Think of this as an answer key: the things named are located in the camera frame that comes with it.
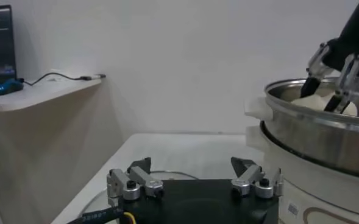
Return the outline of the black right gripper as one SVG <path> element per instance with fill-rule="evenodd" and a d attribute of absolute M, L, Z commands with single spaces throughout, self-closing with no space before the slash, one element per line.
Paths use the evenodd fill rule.
<path fill-rule="evenodd" d="M 306 69 L 308 77 L 300 98 L 313 95 L 322 79 L 332 71 L 341 71 L 335 94 L 324 111 L 343 113 L 354 98 L 359 98 L 359 3 L 338 38 L 321 43 Z"/>

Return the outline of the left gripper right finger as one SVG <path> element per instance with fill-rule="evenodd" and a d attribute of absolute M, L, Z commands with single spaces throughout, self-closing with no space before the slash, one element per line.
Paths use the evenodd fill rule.
<path fill-rule="evenodd" d="M 273 167 L 266 172 L 250 159 L 231 157 L 231 165 L 236 178 L 231 180 L 231 187 L 240 197 L 254 193 L 258 198 L 274 198 L 283 195 L 284 180 L 281 168 Z"/>

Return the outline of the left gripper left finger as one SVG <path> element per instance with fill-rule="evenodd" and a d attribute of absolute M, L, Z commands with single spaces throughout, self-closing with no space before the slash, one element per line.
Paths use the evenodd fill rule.
<path fill-rule="evenodd" d="M 109 200 L 122 198 L 135 201 L 143 193 L 147 197 L 162 198 L 164 185 L 162 180 L 151 176 L 151 158 L 134 161 L 124 172 L 111 169 L 107 174 L 107 196 Z"/>

